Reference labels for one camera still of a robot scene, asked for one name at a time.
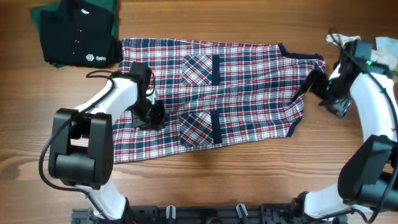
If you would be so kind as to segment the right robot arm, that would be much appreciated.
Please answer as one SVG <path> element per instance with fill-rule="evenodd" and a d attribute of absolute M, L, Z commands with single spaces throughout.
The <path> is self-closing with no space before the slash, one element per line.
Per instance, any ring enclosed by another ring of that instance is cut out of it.
<path fill-rule="evenodd" d="M 333 73 L 312 71 L 297 96 L 310 91 L 320 105 L 342 117 L 355 104 L 363 144 L 343 166 L 337 183 L 293 199 L 295 223 L 338 223 L 358 213 L 373 223 L 381 212 L 397 210 L 397 103 L 390 57 L 359 37 L 329 34 L 340 56 Z"/>

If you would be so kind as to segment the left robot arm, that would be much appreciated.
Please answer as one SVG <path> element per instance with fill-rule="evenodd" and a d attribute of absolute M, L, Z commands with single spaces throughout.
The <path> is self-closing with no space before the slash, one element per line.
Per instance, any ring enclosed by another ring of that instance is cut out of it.
<path fill-rule="evenodd" d="M 130 109 L 133 128 L 163 127 L 165 109 L 155 76 L 146 64 L 134 62 L 125 73 L 96 70 L 86 77 L 105 78 L 107 84 L 85 104 L 55 113 L 52 135 L 39 158 L 40 178 L 53 189 L 79 192 L 89 201 L 89 209 L 74 211 L 74 223 L 137 223 L 128 199 L 111 179 L 113 124 Z"/>

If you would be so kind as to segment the beige crumpled cloth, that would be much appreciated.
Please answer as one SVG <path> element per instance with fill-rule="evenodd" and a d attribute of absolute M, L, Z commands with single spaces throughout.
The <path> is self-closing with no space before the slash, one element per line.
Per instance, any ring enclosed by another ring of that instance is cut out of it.
<path fill-rule="evenodd" d="M 346 36 L 343 34 L 328 34 L 325 38 L 325 40 L 330 43 L 330 44 L 334 44 L 336 46 L 341 46 L 344 47 L 345 44 L 347 44 L 348 42 L 353 42 L 355 40 L 361 40 L 361 37 L 359 35 L 356 36 Z"/>

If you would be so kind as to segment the light blue cloth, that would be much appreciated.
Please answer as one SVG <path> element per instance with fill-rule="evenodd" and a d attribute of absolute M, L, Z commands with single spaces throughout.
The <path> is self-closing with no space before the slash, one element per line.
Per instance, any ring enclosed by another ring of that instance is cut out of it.
<path fill-rule="evenodd" d="M 397 71 L 397 39 L 376 37 L 376 48 L 372 50 L 371 60 Z"/>

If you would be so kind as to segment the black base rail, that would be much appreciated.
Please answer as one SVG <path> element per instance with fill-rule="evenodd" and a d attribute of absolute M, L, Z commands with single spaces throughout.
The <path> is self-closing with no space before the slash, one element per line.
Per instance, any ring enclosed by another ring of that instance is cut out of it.
<path fill-rule="evenodd" d="M 306 223 L 309 217 L 289 204 L 264 204 L 234 207 L 156 207 L 131 206 L 119 220 L 106 220 L 95 215 L 93 209 L 72 210 L 72 224 L 84 223 Z"/>

